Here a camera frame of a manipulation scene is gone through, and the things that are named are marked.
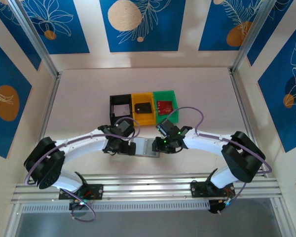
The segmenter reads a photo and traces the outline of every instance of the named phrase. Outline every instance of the enclosure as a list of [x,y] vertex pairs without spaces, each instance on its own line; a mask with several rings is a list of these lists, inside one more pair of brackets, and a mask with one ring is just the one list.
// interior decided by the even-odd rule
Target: enclosure
[[[203,132],[245,132],[273,171],[263,164],[220,215],[190,184],[225,167],[222,155],[91,152],[64,168],[104,185],[92,223],[72,220],[56,187],[24,184],[41,139],[127,116],[153,141],[162,101],[200,109]],[[296,236],[296,0],[0,0],[0,236],[90,233]]]

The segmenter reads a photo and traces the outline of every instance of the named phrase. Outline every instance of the green box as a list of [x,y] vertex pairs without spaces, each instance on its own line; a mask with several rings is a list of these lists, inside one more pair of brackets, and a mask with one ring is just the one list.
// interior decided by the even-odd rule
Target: green box
[[[176,95],[173,90],[168,91],[155,91],[153,93],[154,105],[156,108],[156,122],[160,123],[163,119],[167,118],[168,115],[159,115],[157,101],[172,101],[173,110],[178,108]],[[173,123],[179,122],[179,111],[174,112],[169,120]]]

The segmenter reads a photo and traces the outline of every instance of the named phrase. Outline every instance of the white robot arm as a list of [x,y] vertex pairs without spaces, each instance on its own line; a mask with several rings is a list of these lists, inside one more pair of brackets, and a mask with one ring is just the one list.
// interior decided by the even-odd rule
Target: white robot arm
[[[161,122],[157,128],[164,138],[156,137],[156,140],[152,145],[152,149],[156,152],[171,154],[176,152],[176,148],[181,147],[185,149],[205,150],[224,156],[225,159],[226,156],[234,156],[232,162],[226,160],[228,166],[215,172],[211,176],[210,182],[217,189],[222,189],[226,185],[238,181],[239,179],[244,182],[250,182],[250,179],[254,177],[255,173],[261,166],[261,162],[257,159],[252,159],[252,157],[249,157],[248,161],[250,163],[247,162],[246,167],[240,167],[239,164],[235,165],[239,162],[237,160],[239,157],[242,157],[243,160],[245,160],[248,154],[240,154],[237,152],[237,148],[232,144],[228,144],[226,140],[233,139],[233,136],[240,137],[240,139],[243,140],[243,138],[241,138],[241,136],[243,136],[242,133],[240,135],[237,135],[239,132],[235,135],[217,135],[200,131],[195,132],[194,129],[186,126],[179,130],[168,120]],[[39,158],[38,156],[42,156],[48,149],[60,147],[50,154],[49,158],[35,167],[35,171],[32,172],[31,176],[39,189],[54,186],[59,189],[77,192],[83,186],[81,176],[77,173],[66,171],[62,168],[62,165],[94,151],[134,155],[136,144],[118,138],[127,137],[132,132],[134,132],[133,126],[126,121],[123,121],[118,126],[100,126],[98,129],[95,129],[88,134],[68,140],[58,140],[53,142],[47,137],[40,141],[29,158],[25,161],[24,166],[30,171],[35,162],[37,162]],[[254,152],[259,153],[262,157],[264,156],[253,143],[249,144],[249,146],[251,146],[251,149],[252,147],[255,149]]]

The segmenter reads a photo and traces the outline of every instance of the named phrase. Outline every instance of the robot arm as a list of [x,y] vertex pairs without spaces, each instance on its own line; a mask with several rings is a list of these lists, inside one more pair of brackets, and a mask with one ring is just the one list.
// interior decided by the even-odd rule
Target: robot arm
[[[157,129],[163,135],[163,138],[156,137],[152,144],[152,150],[155,152],[173,154],[177,153],[177,148],[200,149],[225,158],[227,162],[225,168],[217,172],[214,170],[206,182],[195,186],[199,189],[199,193],[204,194],[203,197],[222,197],[221,191],[225,186],[237,180],[251,182],[261,167],[261,161],[228,141],[237,141],[237,143],[265,159],[264,154],[241,132],[236,132],[234,135],[202,132],[200,135],[200,132],[195,131],[192,127],[184,126],[179,129],[169,120],[162,121],[157,125]],[[39,165],[31,173],[36,185],[39,189],[54,186],[84,196],[90,191],[91,185],[88,185],[79,173],[72,173],[63,169],[63,164],[84,154],[99,150],[104,153],[134,155],[136,144],[122,139],[128,137],[134,131],[133,126],[123,121],[118,126],[100,126],[88,134],[68,140],[53,142],[47,137],[38,143],[25,161],[24,166],[30,171],[44,154],[54,149],[55,151],[39,162]]]
[[250,183],[261,167],[262,162],[259,159],[235,144],[243,146],[244,149],[258,154],[265,160],[265,155],[243,132],[217,135],[196,131],[188,126],[179,129],[168,119],[158,124],[157,129],[164,138],[156,137],[152,148],[156,152],[173,154],[176,153],[176,148],[200,149],[224,157],[227,166],[218,172],[215,170],[207,181],[210,193],[215,188],[222,189],[238,180]]
[[104,153],[118,153],[133,156],[136,144],[121,138],[128,137],[135,132],[133,126],[126,121],[118,126],[100,126],[88,134],[67,140],[52,141],[50,137],[43,138],[24,162],[29,172],[37,161],[47,152],[55,150],[37,165],[31,174],[39,189],[50,186],[71,192],[78,191],[85,186],[85,180],[78,173],[63,169],[63,164],[78,159],[94,151]]

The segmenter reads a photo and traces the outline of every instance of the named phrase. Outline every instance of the white table surface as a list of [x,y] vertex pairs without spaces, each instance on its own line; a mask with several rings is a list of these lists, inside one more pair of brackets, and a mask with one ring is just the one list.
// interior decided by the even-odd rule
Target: white table surface
[[[67,139],[110,123],[110,95],[174,90],[179,107],[193,106],[205,115],[202,131],[233,134],[244,131],[227,68],[64,70],[45,136]],[[178,127],[194,126],[198,112],[180,110]],[[154,126],[140,136],[159,136]],[[205,173],[223,167],[223,157],[200,150],[161,154],[160,158],[110,156],[101,151],[65,164],[83,174]]]

